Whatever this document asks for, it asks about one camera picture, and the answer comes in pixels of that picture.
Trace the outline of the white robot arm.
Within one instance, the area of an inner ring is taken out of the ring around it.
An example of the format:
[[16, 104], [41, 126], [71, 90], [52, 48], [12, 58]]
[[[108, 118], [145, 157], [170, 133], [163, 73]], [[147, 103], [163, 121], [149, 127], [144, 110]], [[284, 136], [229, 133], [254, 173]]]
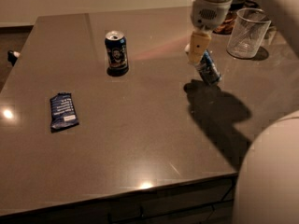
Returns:
[[258, 0], [284, 35], [251, 58], [218, 36], [219, 87], [193, 80], [184, 90], [191, 198], [200, 224], [299, 224], [298, 0]]

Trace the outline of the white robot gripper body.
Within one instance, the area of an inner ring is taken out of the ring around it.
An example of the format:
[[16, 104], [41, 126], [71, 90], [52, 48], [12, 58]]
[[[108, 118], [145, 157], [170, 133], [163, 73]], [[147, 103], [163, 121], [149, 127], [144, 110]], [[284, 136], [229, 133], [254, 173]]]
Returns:
[[226, 18], [233, 0], [192, 0], [192, 25], [201, 31], [213, 31]]

